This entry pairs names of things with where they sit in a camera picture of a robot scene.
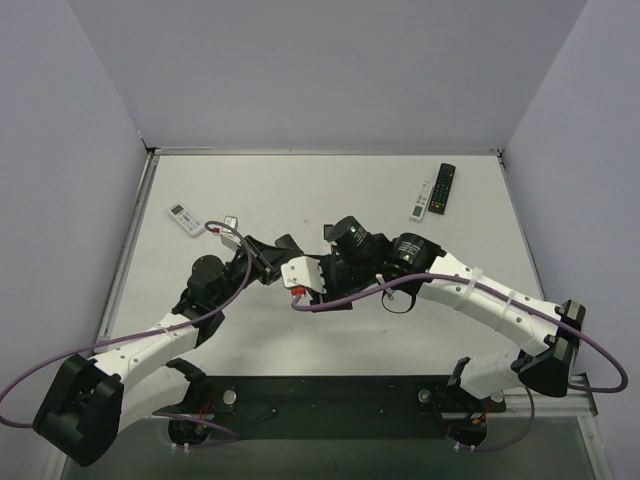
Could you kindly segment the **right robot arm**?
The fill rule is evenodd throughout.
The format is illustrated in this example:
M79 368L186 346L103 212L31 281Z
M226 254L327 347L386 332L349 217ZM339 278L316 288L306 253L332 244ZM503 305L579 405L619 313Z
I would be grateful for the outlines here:
M527 387L561 398L569 390L571 370L580 348L586 309L567 300L554 304L529 297L470 268L441 246L413 233L389 240L368 232L347 216L326 228L332 252L319 259L325 293L316 304L346 298L407 275L398 285L413 301L448 306L512 341L485 357L460 359L450 381L467 394L485 399L505 390Z

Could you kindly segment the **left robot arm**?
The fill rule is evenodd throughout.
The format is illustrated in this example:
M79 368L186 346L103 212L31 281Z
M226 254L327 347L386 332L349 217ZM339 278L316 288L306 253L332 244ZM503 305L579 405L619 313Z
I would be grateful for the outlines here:
M198 258L178 303L149 330L110 340L110 350L68 357L33 420L34 431L80 466L95 463L118 434L154 411L175 404L193 411L205 387L173 369L180 355L198 348L222 324L224 308L250 283L269 285L302 251L285 235L272 245L241 240L232 260Z

